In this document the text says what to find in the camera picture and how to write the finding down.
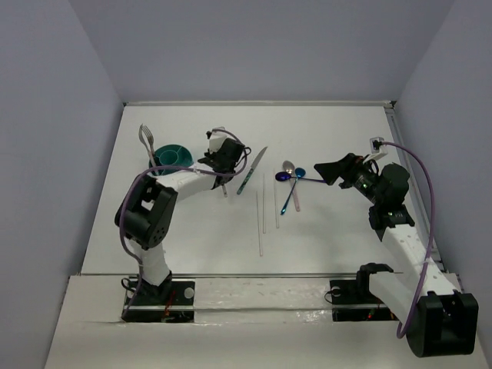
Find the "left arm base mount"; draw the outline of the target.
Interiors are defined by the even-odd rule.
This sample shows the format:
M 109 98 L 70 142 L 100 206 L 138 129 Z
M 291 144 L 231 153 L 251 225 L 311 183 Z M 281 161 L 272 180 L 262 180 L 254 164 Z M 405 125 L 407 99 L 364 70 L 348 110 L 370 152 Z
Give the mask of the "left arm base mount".
M 153 286 L 139 276 L 121 279 L 125 289 L 122 320 L 128 323 L 193 323 L 195 281 L 180 279 Z

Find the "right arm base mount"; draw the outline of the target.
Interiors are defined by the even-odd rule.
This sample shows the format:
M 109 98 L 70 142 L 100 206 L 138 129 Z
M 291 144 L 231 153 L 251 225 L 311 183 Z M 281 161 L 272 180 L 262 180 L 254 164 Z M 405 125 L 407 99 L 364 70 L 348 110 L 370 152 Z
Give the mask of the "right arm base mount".
M 391 310 L 369 292 L 370 276 L 380 272 L 394 270 L 386 264 L 368 263 L 360 266 L 355 279 L 330 280 L 324 299 L 333 307 L 334 322 L 396 320 Z

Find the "teal handled knife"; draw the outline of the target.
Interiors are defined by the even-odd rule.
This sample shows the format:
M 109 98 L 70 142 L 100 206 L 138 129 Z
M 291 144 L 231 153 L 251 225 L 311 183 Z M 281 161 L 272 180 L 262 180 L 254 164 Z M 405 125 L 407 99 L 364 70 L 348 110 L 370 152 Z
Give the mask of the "teal handled knife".
M 259 162 L 263 158 L 267 149 L 268 149 L 268 146 L 265 146 L 264 148 L 262 148 L 260 150 L 260 152 L 257 154 L 256 158 L 253 160 L 253 163 L 251 164 L 249 172 L 247 173 L 246 177 L 244 178 L 244 180 L 242 181 L 240 187 L 238 188 L 238 190 L 236 192 L 237 195 L 241 195 L 241 193 L 243 192 L 244 188 L 246 187 L 247 183 L 251 179 L 251 176 L 254 174 L 256 167 L 258 166 Z

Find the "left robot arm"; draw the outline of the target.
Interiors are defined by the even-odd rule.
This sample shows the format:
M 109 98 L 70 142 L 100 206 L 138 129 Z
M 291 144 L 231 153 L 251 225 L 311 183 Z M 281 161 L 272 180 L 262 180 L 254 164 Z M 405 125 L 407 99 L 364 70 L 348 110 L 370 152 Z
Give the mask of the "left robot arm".
M 135 287 L 123 281 L 133 304 L 163 305 L 170 299 L 172 272 L 162 242 L 168 234 L 179 201 L 226 185 L 251 149 L 227 136 L 212 138 L 204 157 L 191 167 L 178 167 L 167 175 L 146 171 L 138 175 L 125 195 L 115 224 L 125 252 L 138 263 Z

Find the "pink handled fork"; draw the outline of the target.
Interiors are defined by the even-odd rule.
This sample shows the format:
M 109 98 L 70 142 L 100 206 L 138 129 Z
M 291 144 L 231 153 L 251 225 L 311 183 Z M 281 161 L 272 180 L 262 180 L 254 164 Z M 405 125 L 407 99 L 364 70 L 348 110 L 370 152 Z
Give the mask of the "pink handled fork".
M 149 160 L 151 162 L 151 166 L 154 168 L 156 167 L 156 161 L 154 159 L 154 161 L 151 160 L 151 152 L 150 152 L 150 149 L 149 149 L 149 145 L 148 145 L 148 140 L 145 136 L 145 133 L 143 132 L 143 126 L 144 125 L 140 125 L 139 127 L 139 130 L 138 130 L 138 137 L 139 137 L 139 140 L 140 142 L 145 146 L 146 150 L 147 150 L 147 153 L 148 153 L 148 157 L 149 157 Z
M 151 130 L 146 125 L 143 126 L 143 132 L 145 133 L 145 136 L 148 140 L 148 145 L 151 152 L 151 160 L 154 161 L 155 159 L 154 136 L 151 133 Z

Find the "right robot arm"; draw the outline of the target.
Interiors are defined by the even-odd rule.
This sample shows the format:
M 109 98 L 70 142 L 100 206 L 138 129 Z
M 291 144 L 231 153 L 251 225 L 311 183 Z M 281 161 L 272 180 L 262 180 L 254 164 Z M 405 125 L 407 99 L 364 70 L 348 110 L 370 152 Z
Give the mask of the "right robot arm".
M 479 306 L 441 272 L 420 240 L 404 199 L 408 171 L 395 163 L 376 171 L 365 157 L 347 154 L 341 160 L 315 164 L 328 184 L 355 188 L 371 203 L 372 230 L 397 264 L 368 263 L 349 281 L 332 281 L 334 304 L 380 301 L 401 323 L 400 334 L 417 357 L 468 355 L 474 352 Z

